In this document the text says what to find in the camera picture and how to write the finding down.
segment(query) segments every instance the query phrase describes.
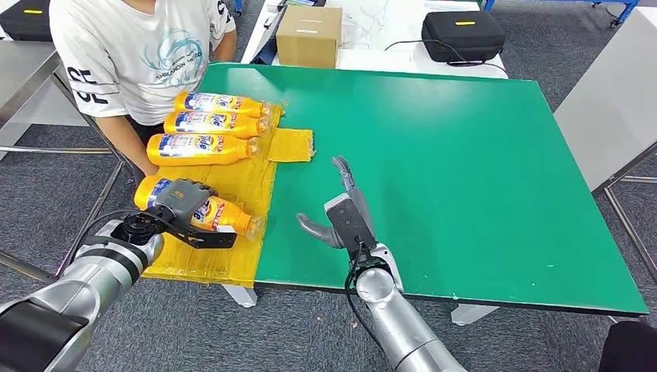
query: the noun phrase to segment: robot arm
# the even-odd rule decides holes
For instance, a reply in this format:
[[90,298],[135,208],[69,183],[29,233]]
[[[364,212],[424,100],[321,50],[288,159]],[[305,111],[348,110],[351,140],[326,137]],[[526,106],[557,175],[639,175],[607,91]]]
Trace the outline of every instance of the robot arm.
[[232,228],[205,232],[188,225],[211,193],[201,184],[176,180],[146,212],[107,222],[87,239],[58,281],[0,305],[0,370],[74,370],[100,317],[162,252],[162,233],[196,248],[231,247]]
[[[346,162],[341,157],[333,162],[344,164],[339,168],[347,193],[324,206],[332,227],[321,226],[309,221],[305,215],[301,215],[302,218],[298,215],[301,228],[331,246],[347,249],[350,260],[347,296],[350,283],[355,279],[356,293],[365,302],[373,320],[371,336],[386,354],[393,370],[466,372],[402,295],[404,287],[392,252],[375,240],[365,199],[353,182]],[[354,190],[360,195],[357,199],[352,197]],[[316,226],[321,231],[309,231]],[[322,236],[336,236],[338,239],[322,239]]]

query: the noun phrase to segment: plastic bottle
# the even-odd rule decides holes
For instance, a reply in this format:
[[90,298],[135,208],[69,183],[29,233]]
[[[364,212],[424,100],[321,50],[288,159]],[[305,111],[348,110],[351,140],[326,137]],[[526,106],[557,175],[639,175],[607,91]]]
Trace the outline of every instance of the plastic bottle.
[[218,134],[156,134],[146,145],[150,161],[163,166],[232,164],[258,149],[257,138]]
[[269,130],[269,118],[214,112],[172,112],[164,120],[165,133],[229,134],[241,139],[259,136]]
[[236,95],[215,95],[212,93],[198,93],[196,91],[182,91],[176,96],[176,111],[202,111],[245,114],[260,119],[269,116],[273,104],[257,102],[248,97]]
[[[146,176],[135,193],[135,205],[142,210],[155,204],[157,195],[171,180],[158,176]],[[238,235],[255,239],[262,227],[261,219],[247,215],[237,205],[211,196],[191,217],[191,225],[199,229],[217,231],[217,226],[232,226]]]

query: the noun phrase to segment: yellow mat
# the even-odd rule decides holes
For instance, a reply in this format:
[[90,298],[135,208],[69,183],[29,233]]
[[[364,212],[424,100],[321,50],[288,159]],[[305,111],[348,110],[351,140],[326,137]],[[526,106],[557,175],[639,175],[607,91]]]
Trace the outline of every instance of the yellow mat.
[[[261,158],[230,165],[161,167],[158,175],[171,180],[190,178],[203,182],[245,213],[262,218],[266,227],[277,161],[310,161],[314,153],[312,131],[277,128],[282,113],[279,107],[271,117],[273,130],[260,137]],[[196,250],[164,234],[164,250],[143,276],[252,288],[263,233],[264,229],[255,240],[238,236],[229,250]]]

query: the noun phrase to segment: person's arm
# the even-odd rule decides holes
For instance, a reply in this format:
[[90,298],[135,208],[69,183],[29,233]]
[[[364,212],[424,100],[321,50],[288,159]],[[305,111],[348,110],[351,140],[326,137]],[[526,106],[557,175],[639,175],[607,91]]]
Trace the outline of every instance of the person's arm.
[[229,62],[235,55],[237,32],[235,20],[230,16],[222,0],[204,0],[205,10],[210,19],[210,43],[215,60]]
[[146,176],[157,173],[158,167],[148,159],[142,140],[139,139],[125,116],[95,119],[98,127],[116,149],[126,155]]
[[215,60],[221,62],[230,62],[232,56],[235,54],[235,47],[237,45],[237,31],[233,30],[225,33],[221,43],[215,49]]

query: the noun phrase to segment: green table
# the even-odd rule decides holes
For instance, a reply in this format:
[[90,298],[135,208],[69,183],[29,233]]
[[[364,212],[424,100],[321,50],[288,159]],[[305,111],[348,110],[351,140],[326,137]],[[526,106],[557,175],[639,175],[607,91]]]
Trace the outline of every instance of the green table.
[[408,295],[465,304],[647,313],[534,81],[213,64],[200,90],[286,102],[315,131],[279,164],[256,282],[338,289],[347,264],[303,233],[343,192],[343,155]]

